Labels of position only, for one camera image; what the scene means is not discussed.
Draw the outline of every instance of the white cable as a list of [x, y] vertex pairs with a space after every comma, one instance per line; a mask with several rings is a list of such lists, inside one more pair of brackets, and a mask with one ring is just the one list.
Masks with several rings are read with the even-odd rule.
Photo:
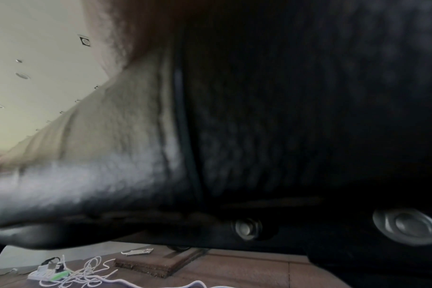
[[[72, 283], [77, 283], [77, 284], [83, 284], [81, 286], [81, 288], [84, 288], [85, 286], [88, 286], [89, 288], [94, 288], [94, 287], [101, 285], [102, 283], [120, 283], [120, 284], [124, 284], [125, 286], [131, 287], [131, 288], [142, 288], [142, 287], [137, 286], [135, 284], [132, 284], [132, 283], [130, 283], [124, 279], [115, 279], [115, 280], [107, 279], [109, 276], [113, 275], [116, 271], [118, 271], [118, 269], [111, 272], [108, 275], [105, 275], [105, 276], [94, 275], [95, 273], [110, 269], [110, 267], [106, 263], [113, 261], [113, 260], [114, 259], [110, 259], [110, 260], [105, 261], [104, 263], [102, 263], [102, 266], [104, 266], [104, 268], [96, 270], [96, 268], [102, 262], [102, 258], [100, 256], [97, 256], [97, 257], [94, 257], [91, 260], [87, 261], [82, 269], [79, 269], [77, 271], [73, 271], [66, 266], [66, 259], [63, 255], [62, 263], [64, 265], [64, 270], [69, 272], [69, 276], [67, 276], [64, 279], [61, 279], [59, 281], [47, 282], [47, 284], [41, 280], [41, 281], [39, 281], [39, 285], [42, 287], [52, 287], [52, 286], [58, 285], [58, 288], [68, 288], [72, 285]], [[186, 286], [174, 287], [174, 288], [191, 288], [191, 287], [207, 288], [207, 286], [200, 280], [194, 281], [194, 282], [192, 282]], [[212, 288], [232, 288], [232, 287], [215, 286]]]

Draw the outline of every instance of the power strip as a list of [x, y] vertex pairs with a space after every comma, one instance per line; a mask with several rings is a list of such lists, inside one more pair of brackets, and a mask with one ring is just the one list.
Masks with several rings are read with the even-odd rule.
[[54, 269], [48, 269], [48, 265], [39, 266], [36, 271], [28, 275], [29, 280], [35, 281], [58, 281], [69, 275], [68, 271], [56, 272]]

